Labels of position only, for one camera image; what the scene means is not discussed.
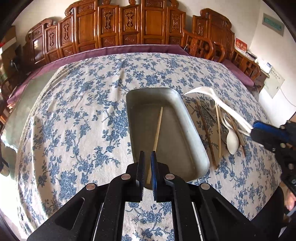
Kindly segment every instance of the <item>round table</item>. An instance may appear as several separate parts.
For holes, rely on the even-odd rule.
[[[250,137],[246,157],[230,155],[222,144],[218,158],[217,123],[209,98],[183,94],[211,86],[250,124],[267,122],[262,107],[222,64],[162,53],[128,53],[90,58],[60,67],[39,95],[26,122],[16,163],[19,216],[28,234],[87,183],[109,183],[133,163],[126,94],[136,88],[170,87],[183,99],[208,153],[208,140],[196,101],[202,107],[217,169],[191,183],[208,182],[252,219],[280,182],[272,153]],[[123,240],[173,240],[171,203],[156,203],[144,189],[143,202],[126,203]]]

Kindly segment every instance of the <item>wall sign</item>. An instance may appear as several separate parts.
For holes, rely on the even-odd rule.
[[[263,14],[262,24],[266,27],[269,27],[273,31],[277,32],[278,34],[282,36],[284,35],[285,25],[282,22],[276,20],[275,18],[265,13]]]

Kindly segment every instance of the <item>carved wooden furniture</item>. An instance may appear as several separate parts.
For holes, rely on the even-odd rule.
[[[181,42],[186,13],[176,0],[142,0],[120,7],[110,0],[80,0],[56,25],[50,18],[32,27],[23,47],[24,64],[35,69],[91,49],[129,44]]]
[[[251,80],[255,80],[260,74],[260,67],[246,56],[242,55],[235,48],[229,59],[236,67],[238,67]]]
[[[216,46],[210,39],[189,33],[185,29],[180,46],[191,56],[205,59],[212,59],[216,52]]]
[[[223,62],[225,58],[229,59],[253,81],[260,74],[259,66],[234,48],[234,32],[231,31],[231,22],[228,18],[205,8],[200,11],[200,16],[193,16],[192,28],[194,34],[209,38],[215,43],[218,58],[214,57],[213,60]]]
[[[226,51],[221,43],[214,42],[216,46],[216,53],[214,54],[212,60],[222,63],[226,59]]]
[[[222,44],[226,50],[226,57],[230,57],[234,48],[234,32],[230,30],[231,22],[228,18],[209,8],[205,8],[200,11],[200,17],[193,15],[192,28],[194,34]]]

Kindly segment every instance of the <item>framed notice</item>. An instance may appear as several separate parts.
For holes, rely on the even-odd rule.
[[[276,20],[275,18],[263,13],[262,24],[266,27],[269,27],[278,34],[284,36],[285,25],[282,22]]]
[[[238,39],[237,37],[235,37],[234,46],[238,51],[242,52],[243,54],[245,54],[247,51],[247,44],[242,40]]]

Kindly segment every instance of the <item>utensil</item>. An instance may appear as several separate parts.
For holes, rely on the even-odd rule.
[[[238,132],[238,130],[237,130],[237,126],[236,126],[236,124],[234,123],[234,121],[233,121],[233,119],[231,118],[230,115],[227,114],[227,116],[225,116],[224,118],[225,118],[226,121],[230,120],[230,122],[231,122],[231,127],[234,129],[235,134],[237,135],[237,137],[238,137],[238,139],[239,139],[239,146],[242,148],[242,156],[243,156],[243,157],[246,157],[246,153],[245,153],[245,150],[244,150],[244,143],[243,143],[243,141],[242,141],[242,139],[241,139],[241,136],[240,136],[240,134],[239,134],[239,132]]]
[[[229,130],[226,138],[226,146],[230,154],[234,155],[237,152],[237,149],[239,148],[239,139],[234,132],[232,128],[229,128],[226,123],[224,122],[224,119],[222,118],[221,110],[218,107],[219,115],[221,116],[221,122],[223,125]]]
[[[211,138],[210,138],[209,132],[208,132],[208,130],[207,130],[207,124],[206,124],[206,122],[205,122],[205,119],[204,119],[204,117],[203,117],[203,114],[202,114],[202,111],[201,111],[201,109],[200,109],[199,104],[196,103],[196,105],[197,105],[197,108],[198,108],[198,112],[200,113],[200,116],[201,116],[201,118],[202,118],[202,124],[203,124],[204,129],[205,129],[205,134],[206,134],[206,136],[207,136],[207,140],[208,140],[208,142],[209,142],[209,147],[210,147],[210,152],[211,152],[211,156],[212,156],[212,160],[213,160],[213,165],[214,165],[215,170],[216,170],[216,169],[217,169],[217,165],[216,165],[216,160],[215,160],[215,155],[214,155],[214,151],[213,151],[213,146],[212,146]]]
[[[220,113],[219,113],[219,106],[215,102],[216,114],[217,114],[217,122],[218,122],[218,148],[219,148],[219,158],[222,157],[222,150],[221,150],[221,126],[220,126]]]
[[[209,113],[209,115],[212,117],[212,119],[217,122],[217,117],[214,115],[214,113],[210,110],[208,110],[207,108],[205,108],[205,110]],[[226,144],[226,137],[227,137],[227,133],[225,131],[223,131],[223,129],[221,128],[221,140]]]
[[[158,143],[159,130],[160,130],[160,124],[161,124],[162,116],[163,116],[163,107],[160,108],[158,123],[157,123],[157,128],[156,128],[156,134],[155,134],[155,139],[154,139],[153,151],[155,151],[155,152],[156,152],[157,143]],[[152,173],[151,173],[151,163],[150,163],[149,164],[149,171],[148,171],[148,175],[147,175],[146,184],[150,184],[150,182],[151,182],[151,174]]]
[[[197,87],[193,90],[186,92],[185,95],[191,94],[191,93],[201,93],[201,94],[210,96],[212,99],[215,100],[217,105],[219,105],[222,109],[228,112],[246,130],[248,134],[251,133],[251,129],[253,129],[253,127],[237,112],[235,112],[228,105],[226,105],[222,100],[220,100],[211,87],[207,87],[207,86]]]

